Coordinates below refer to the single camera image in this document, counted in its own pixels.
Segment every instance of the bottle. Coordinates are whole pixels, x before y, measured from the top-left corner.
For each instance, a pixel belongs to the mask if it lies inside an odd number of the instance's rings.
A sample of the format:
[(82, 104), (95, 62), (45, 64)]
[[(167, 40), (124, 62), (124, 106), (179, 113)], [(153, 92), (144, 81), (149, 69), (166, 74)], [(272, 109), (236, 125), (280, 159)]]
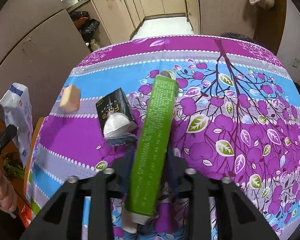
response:
[(96, 40), (95, 39), (93, 39), (93, 40), (91, 40), (90, 41), (90, 47), (91, 47), (91, 50), (92, 51), (95, 51), (95, 50), (97, 50), (97, 49), (100, 49), (100, 46), (99, 46), (99, 44), (96, 42)]

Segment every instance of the white floor tile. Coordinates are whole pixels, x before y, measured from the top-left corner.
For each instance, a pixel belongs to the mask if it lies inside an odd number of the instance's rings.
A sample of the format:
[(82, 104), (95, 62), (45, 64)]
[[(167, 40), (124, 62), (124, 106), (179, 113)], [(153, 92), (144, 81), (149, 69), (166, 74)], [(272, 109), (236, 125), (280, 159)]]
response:
[(194, 34), (186, 17), (169, 17), (146, 20), (132, 40), (164, 35)]

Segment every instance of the tablecloth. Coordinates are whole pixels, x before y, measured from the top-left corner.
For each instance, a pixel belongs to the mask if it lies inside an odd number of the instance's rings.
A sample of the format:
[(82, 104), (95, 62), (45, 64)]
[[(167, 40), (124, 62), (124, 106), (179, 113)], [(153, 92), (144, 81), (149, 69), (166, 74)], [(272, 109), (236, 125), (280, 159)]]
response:
[[(124, 147), (107, 146), (95, 103), (121, 87), (139, 136), (154, 77), (162, 70), (176, 70), (179, 83), (171, 128), (175, 156), (207, 177), (231, 177), (279, 238), (288, 239), (300, 223), (300, 96), (270, 51), (212, 36), (138, 39), (99, 49), (82, 60), (63, 87), (74, 84), (81, 90), (80, 109), (66, 114), (59, 108), (62, 89), (34, 146), (26, 190), (33, 215), (68, 176), (94, 176), (125, 154)], [(153, 217), (136, 234), (120, 227), (123, 201), (111, 200), (115, 239), (184, 238), (188, 200), (172, 200), (167, 182), (159, 190)], [(83, 239), (89, 203), (86, 198)], [(210, 206), (216, 240), (213, 199)]]

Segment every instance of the green toothpaste box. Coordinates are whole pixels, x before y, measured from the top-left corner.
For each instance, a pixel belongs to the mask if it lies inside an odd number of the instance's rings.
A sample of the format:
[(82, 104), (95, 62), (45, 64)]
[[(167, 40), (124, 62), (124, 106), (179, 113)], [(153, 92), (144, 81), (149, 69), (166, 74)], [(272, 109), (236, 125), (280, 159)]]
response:
[(178, 83), (157, 75), (131, 170), (126, 210), (132, 222), (145, 224), (156, 204)]

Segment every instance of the beige sponge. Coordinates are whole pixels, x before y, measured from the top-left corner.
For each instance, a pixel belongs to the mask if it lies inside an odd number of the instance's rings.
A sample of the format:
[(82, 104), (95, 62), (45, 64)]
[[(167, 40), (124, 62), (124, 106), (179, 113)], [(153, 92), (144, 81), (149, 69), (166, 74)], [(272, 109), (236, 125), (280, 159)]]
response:
[(60, 107), (67, 113), (71, 113), (79, 109), (80, 106), (80, 89), (74, 85), (70, 85), (63, 90), (60, 101)]

